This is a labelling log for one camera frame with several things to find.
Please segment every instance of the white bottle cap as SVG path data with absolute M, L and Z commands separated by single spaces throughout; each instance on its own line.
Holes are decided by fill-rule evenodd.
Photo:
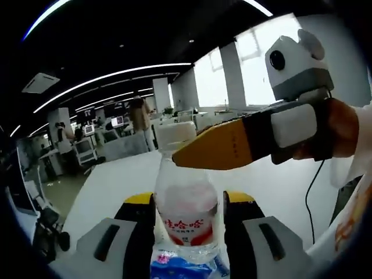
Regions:
M 195 137 L 196 127 L 192 121 L 160 125 L 156 131 L 159 149 L 170 144 L 193 140 Z

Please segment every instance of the black slot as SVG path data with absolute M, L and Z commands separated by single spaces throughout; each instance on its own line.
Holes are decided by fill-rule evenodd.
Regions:
M 104 262 L 107 258 L 107 254 L 109 253 L 109 249 L 111 244 L 119 230 L 119 226 L 111 225 L 105 234 L 103 235 L 101 241 L 99 242 L 97 249 L 94 252 L 94 257 L 97 260 Z
M 269 245 L 273 259 L 278 261 L 284 258 L 284 248 L 274 230 L 269 226 L 269 224 L 261 224 L 259 227 L 267 241 L 267 244 Z

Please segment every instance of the white sleeve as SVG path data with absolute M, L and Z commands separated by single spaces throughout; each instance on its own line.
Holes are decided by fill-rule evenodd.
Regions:
M 359 121 L 355 154 L 350 158 L 332 158 L 331 161 L 331 183 L 337 188 L 362 176 L 372 161 L 372 103 L 354 110 Z

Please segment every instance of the floor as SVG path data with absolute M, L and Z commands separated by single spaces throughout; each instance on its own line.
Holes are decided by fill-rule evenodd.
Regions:
M 45 196 L 60 212 L 61 219 L 65 220 L 83 187 L 88 176 L 79 174 L 76 177 L 59 176 L 56 181 L 43 183 L 42 189 Z

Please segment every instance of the human hand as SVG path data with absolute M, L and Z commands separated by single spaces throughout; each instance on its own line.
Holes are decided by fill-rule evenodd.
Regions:
M 333 157 L 350 157 L 355 153 L 359 135 L 359 122 L 355 110 L 347 104 L 332 99 L 328 103 L 330 116 L 328 126 L 334 146 Z M 312 158 L 309 145 L 303 144 L 293 155 L 296 160 Z

